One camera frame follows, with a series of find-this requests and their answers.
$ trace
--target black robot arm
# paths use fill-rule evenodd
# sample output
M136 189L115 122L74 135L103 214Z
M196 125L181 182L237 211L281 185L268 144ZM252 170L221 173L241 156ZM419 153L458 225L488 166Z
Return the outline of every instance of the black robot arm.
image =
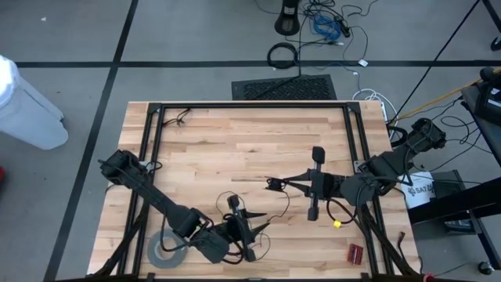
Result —
M264 213L251 213L239 208L238 196L228 198L232 213L225 215L224 222L214 222L196 208L176 204L153 185L151 175L146 167L131 152L117 150L106 161L101 163L101 173L113 184L123 185L134 190L145 202L151 204L167 218L172 231L178 235L186 247L195 247L210 262L225 261L229 253L229 245L237 244L240 252L248 262L256 260L249 244L269 224L265 223L251 230L249 218L263 216Z

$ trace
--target white container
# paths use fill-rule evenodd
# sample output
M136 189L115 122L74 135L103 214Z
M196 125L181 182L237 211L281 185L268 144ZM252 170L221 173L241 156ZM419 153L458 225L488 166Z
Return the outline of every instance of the white container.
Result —
M63 113L25 81L16 64L0 56L0 131L43 150L68 140Z

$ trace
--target small red object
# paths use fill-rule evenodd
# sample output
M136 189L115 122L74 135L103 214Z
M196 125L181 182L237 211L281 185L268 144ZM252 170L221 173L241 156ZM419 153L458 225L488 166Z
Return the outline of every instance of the small red object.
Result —
M363 253L362 247L357 246L355 244L350 244L350 248L348 250L348 262L351 262L352 265L361 265L362 253Z

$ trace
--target gray tape roll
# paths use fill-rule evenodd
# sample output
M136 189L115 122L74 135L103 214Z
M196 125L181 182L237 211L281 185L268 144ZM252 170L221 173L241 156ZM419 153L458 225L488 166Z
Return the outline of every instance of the gray tape roll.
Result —
M170 229L164 230L164 238L174 239L177 246L184 244L184 242L177 235L175 235ZM155 235L151 237L150 242L148 243L148 251L147 251L148 259L150 263L155 267L159 269L171 269L180 265L186 257L186 253L188 252L188 247L179 249L177 251L173 251L174 254L167 259L162 258L160 256L161 252L164 251L162 251L160 247L160 231L158 231L157 233L155 233Z

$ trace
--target wooden tabletop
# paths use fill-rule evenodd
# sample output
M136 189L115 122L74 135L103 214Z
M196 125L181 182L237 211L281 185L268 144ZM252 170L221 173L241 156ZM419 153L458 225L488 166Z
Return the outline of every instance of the wooden tabletop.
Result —
M370 154L391 150L379 103L360 103ZM128 104L120 149L139 153L147 107L147 102ZM164 120L175 118L182 110L169 109ZM186 124L182 127L174 124L163 129L158 161L164 167L156 172L155 186L176 203L198 208L216 223L222 218L216 205L224 213L228 211L225 199L230 193L223 194L216 203L218 195L225 191L239 194L247 210L268 213L262 219L252 219L253 226L272 215L282 214L287 196L263 190L266 176L282 178L305 172L313 166L313 146L326 150L323 171L353 174L341 109L192 109L184 120ZM357 151L362 156L355 118L351 121ZM153 147L155 124L154 118L147 160ZM360 278L361 272L370 273L365 241L355 224L335 229L323 202L320 203L319 220L309 222L306 220L309 199L292 187L286 192L290 196L286 214L282 218L275 217L266 228L265 233L271 239L262 237L258 240L260 244L254 247L259 258L271 242L268 253L259 261L242 262L238 266L211 264L198 250L190 248L180 266L158 269L149 263L145 248L141 277L148 272L154 272L159 278ZM89 273L98 270L120 243L130 195L131 191L122 186L107 193ZM341 202L349 207L345 200ZM402 249L409 264L418 270L420 263L402 195L391 191L381 197L380 202L388 237L396 246L398 233L406 233ZM331 204L331 210L336 218L348 218L335 204ZM150 208L145 246L160 230L161 220L160 213ZM374 241L379 270L384 273L380 245L375 237ZM346 261L349 244L364 247L362 265ZM132 269L134 248L135 241L129 249L126 273Z

